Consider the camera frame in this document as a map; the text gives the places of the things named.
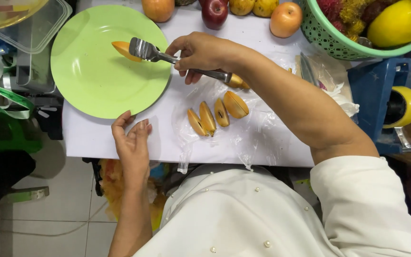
fingernail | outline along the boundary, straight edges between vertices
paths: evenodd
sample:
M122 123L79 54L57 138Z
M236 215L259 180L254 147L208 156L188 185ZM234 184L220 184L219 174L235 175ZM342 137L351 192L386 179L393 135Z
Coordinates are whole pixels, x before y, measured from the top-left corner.
M139 129L145 129L145 121L139 122Z

tape roll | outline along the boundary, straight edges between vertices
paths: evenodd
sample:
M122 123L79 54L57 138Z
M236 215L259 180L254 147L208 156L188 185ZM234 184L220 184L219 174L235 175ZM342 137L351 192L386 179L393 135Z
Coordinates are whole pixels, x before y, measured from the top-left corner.
M403 127L411 123L411 89L393 86L383 128Z

green basket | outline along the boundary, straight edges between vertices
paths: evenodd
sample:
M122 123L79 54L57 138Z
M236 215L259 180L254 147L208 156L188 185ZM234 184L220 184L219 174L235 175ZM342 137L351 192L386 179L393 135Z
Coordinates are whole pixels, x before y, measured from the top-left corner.
M378 50L362 46L347 38L324 16L317 0L299 0L304 19L301 30L310 42L325 49L328 55L342 60L358 60L368 57L390 58L411 51L411 42L391 50Z

stainless steel fork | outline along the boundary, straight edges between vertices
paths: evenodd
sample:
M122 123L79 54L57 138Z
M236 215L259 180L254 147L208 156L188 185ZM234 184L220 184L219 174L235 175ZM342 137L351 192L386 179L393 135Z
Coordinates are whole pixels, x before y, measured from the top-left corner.
M159 48L153 44L144 41L140 38L132 38L129 43L129 53L133 56L139 57L143 60L150 62L157 62L159 60L166 61L172 64L178 62L181 58L176 56L170 56L168 54L162 53ZM193 69L198 73L202 73L208 77L221 80L223 82L229 83L231 81L232 73L217 71L217 70L202 70Z

fork handle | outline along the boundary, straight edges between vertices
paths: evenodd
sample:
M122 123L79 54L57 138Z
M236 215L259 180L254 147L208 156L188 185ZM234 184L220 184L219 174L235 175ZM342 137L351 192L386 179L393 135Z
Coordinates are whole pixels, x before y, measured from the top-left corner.
M170 56L165 53L159 53L158 57L166 62L175 64L176 62L180 61L180 57L176 56ZM225 71L219 71L219 70L203 70L203 69L193 69L194 71L204 74L208 77L214 78L221 80L223 82L229 83L231 81L232 73L231 72L225 72Z

